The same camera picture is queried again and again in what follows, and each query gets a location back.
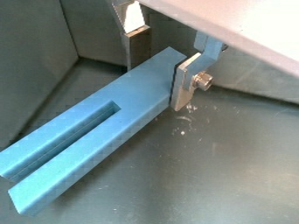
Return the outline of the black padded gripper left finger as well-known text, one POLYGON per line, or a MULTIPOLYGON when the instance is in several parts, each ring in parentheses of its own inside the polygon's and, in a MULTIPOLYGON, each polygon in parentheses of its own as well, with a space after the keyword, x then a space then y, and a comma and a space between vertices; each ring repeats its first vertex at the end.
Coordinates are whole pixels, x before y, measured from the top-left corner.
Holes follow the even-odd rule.
POLYGON ((126 65, 131 70, 151 57, 152 30, 136 0, 111 0, 111 6, 126 48, 126 65))

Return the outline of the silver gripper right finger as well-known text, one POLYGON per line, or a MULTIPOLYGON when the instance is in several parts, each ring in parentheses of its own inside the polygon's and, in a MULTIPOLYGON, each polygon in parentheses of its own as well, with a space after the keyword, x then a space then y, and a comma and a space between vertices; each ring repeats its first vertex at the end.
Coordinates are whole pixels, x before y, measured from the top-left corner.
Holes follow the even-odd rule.
POLYGON ((194 48, 198 52, 176 67, 171 107, 179 111, 192 99, 196 88, 206 91, 211 87, 212 76, 207 74, 207 69, 215 64, 221 56, 223 43, 198 31, 194 48))

